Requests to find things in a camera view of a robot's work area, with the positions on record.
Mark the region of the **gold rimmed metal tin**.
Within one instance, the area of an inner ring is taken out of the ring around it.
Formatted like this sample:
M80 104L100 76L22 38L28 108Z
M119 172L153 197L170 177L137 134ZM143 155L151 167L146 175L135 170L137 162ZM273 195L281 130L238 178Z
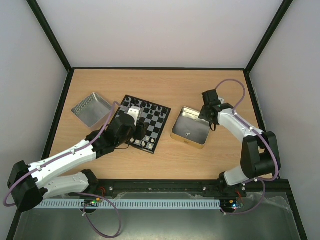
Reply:
M200 112L195 109L186 106L182 107L173 125L170 137L178 142L202 150L211 129L207 121L199 119L199 115Z

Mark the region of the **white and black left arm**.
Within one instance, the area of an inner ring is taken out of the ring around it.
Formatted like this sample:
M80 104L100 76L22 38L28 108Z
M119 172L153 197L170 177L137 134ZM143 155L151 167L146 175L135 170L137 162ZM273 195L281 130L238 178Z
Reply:
M61 174L110 154L131 139L142 140L148 127L148 123L123 114L53 157L31 164L23 160L15 163L7 182L8 194L14 202L8 203L6 196L4 206L16 206L19 212L26 212L50 197L72 192L87 193L91 186L84 173L71 179L61 177Z

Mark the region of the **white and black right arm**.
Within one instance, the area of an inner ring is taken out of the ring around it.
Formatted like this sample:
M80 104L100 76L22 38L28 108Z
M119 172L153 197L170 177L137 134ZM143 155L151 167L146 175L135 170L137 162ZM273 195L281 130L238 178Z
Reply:
M226 128L241 142L240 165L219 174L217 190L221 195L229 196L240 184L271 182L278 177L281 162L273 132L254 127L228 103L204 105L199 118Z

